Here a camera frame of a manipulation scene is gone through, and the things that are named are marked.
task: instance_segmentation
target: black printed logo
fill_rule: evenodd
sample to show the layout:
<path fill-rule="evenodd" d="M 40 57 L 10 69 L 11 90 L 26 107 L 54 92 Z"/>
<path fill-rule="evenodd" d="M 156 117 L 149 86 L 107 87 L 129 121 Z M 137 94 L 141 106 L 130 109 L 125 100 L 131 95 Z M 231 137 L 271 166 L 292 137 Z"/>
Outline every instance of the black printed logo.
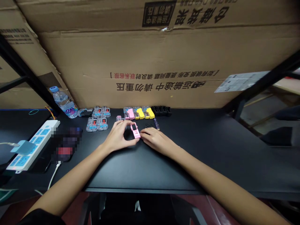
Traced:
<path fill-rule="evenodd" d="M 169 26 L 176 1 L 146 2 L 143 27 Z"/>

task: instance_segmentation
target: blue bottle cap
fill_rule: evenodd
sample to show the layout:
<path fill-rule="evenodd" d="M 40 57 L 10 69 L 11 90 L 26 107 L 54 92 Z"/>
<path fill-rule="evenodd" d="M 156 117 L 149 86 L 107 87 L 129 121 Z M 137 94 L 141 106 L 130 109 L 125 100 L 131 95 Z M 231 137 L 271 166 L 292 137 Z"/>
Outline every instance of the blue bottle cap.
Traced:
<path fill-rule="evenodd" d="M 53 86 L 53 87 L 50 88 L 50 91 L 54 93 L 54 92 L 59 91 L 59 89 L 58 89 L 57 86 Z"/>

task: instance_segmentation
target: hand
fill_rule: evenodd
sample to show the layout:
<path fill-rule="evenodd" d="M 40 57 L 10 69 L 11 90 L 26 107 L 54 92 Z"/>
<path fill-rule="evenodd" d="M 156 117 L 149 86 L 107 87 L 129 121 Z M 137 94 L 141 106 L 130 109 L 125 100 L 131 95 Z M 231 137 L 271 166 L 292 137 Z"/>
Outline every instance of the hand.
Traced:
<path fill-rule="evenodd" d="M 147 145 L 165 156 L 170 157 L 176 149 L 181 149 L 170 138 L 153 127 L 141 130 L 140 135 Z"/>
<path fill-rule="evenodd" d="M 108 150 L 109 153 L 129 147 L 134 146 L 140 140 L 139 138 L 135 138 L 130 141 L 126 141 L 124 138 L 124 131 L 127 125 L 134 124 L 131 120 L 120 120 L 113 124 L 112 130 L 107 136 L 106 140 L 102 144 L 102 147 Z"/>

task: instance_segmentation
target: pink component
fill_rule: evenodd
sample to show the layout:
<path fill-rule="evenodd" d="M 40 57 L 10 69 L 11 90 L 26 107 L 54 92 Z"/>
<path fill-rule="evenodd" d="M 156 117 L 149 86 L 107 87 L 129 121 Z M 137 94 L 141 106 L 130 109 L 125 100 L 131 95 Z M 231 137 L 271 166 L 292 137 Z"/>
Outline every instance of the pink component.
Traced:
<path fill-rule="evenodd" d="M 140 133 L 139 133 L 139 131 L 138 131 L 138 126 L 137 126 L 136 123 L 134 123 L 134 124 L 135 124 L 136 130 L 133 130 L 132 125 L 130 125 L 131 130 L 132 130 L 133 135 L 134 135 L 134 138 L 141 138 Z"/>
<path fill-rule="evenodd" d="M 134 117 L 134 114 L 133 114 L 133 109 L 129 109 L 127 110 L 127 113 L 128 113 L 128 116 L 129 116 L 129 119 L 130 120 L 133 120 L 135 117 Z"/>

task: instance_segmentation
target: forearm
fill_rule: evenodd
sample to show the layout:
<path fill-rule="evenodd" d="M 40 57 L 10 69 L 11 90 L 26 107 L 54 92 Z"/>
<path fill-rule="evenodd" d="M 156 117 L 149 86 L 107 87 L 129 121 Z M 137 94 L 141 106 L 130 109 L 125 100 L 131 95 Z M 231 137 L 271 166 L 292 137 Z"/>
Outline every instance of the forearm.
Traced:
<path fill-rule="evenodd" d="M 281 216 L 236 183 L 191 156 L 182 148 L 169 157 L 180 164 L 241 224 L 288 224 Z"/>
<path fill-rule="evenodd" d="M 100 145 L 40 197 L 26 215 L 38 208 L 54 215 L 63 215 L 108 154 L 109 151 Z"/>

